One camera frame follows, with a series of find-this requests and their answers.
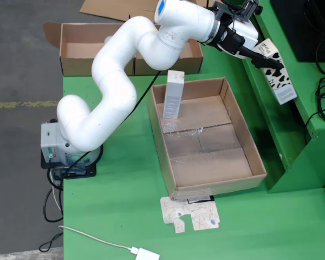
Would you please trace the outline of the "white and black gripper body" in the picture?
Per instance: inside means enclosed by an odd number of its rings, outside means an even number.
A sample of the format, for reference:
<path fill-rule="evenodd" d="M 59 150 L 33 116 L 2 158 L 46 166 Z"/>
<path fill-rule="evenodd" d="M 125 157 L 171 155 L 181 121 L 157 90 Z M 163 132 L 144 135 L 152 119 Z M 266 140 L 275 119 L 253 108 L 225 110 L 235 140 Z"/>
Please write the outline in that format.
<path fill-rule="evenodd" d="M 251 21 L 242 22 L 230 15 L 215 20 L 205 44 L 239 59 L 246 59 L 241 47 L 253 50 L 258 42 L 258 31 Z"/>

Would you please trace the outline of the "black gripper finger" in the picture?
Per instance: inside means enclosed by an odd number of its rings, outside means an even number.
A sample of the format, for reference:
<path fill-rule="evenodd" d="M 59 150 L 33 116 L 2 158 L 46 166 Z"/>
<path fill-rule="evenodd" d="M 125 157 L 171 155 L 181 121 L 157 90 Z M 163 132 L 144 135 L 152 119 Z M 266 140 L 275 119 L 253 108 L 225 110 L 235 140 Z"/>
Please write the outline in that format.
<path fill-rule="evenodd" d="M 267 58 L 260 53 L 254 52 L 244 46 L 239 48 L 239 54 L 251 59 L 251 63 L 257 68 L 283 69 L 284 65 L 279 61 Z"/>

